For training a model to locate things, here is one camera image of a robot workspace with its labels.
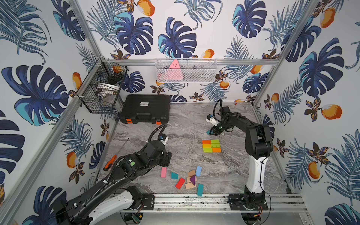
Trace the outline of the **small teal block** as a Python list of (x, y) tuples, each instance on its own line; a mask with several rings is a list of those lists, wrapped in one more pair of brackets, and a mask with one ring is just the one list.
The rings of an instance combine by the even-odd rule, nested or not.
[(179, 175), (177, 173), (171, 172), (171, 179), (177, 180), (177, 179), (179, 179)]

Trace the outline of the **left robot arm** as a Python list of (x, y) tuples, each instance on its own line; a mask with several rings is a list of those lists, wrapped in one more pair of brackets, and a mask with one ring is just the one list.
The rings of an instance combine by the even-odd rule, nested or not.
[(108, 175), (79, 196), (54, 205), (57, 225), (95, 225), (122, 210), (144, 207), (143, 195), (129, 184), (150, 170), (170, 165), (172, 153), (166, 151), (167, 125), (156, 128), (138, 152), (115, 160)]

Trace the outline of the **lime green block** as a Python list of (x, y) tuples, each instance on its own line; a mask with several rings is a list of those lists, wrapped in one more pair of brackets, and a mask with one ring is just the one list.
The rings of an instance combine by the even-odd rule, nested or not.
[(212, 148), (203, 148), (203, 152), (204, 153), (213, 153), (213, 149)]
[(212, 148), (212, 149), (214, 149), (214, 148), (219, 148), (219, 149), (220, 149), (221, 147), (220, 147), (220, 144), (219, 144), (219, 143), (212, 143), (212, 144), (211, 144), (211, 148)]

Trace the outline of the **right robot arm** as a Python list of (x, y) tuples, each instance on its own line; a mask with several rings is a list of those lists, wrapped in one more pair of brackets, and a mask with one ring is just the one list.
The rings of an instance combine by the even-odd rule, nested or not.
[(228, 203), (233, 211), (267, 211), (271, 209), (271, 201), (265, 196), (263, 181), (265, 167), (273, 152), (273, 142), (270, 127), (249, 120), (239, 112), (231, 112), (229, 107), (222, 106), (218, 100), (206, 121), (213, 126), (209, 131), (211, 136), (219, 136), (231, 128), (238, 128), (245, 133), (245, 150), (249, 155), (249, 177), (242, 194), (230, 194)]

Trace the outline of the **pink block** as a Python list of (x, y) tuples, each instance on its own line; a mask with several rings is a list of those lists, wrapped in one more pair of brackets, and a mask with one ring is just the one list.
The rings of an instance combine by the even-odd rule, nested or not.
[(160, 175), (161, 178), (166, 178), (167, 177), (167, 168), (166, 167), (163, 167), (161, 168), (161, 175)]

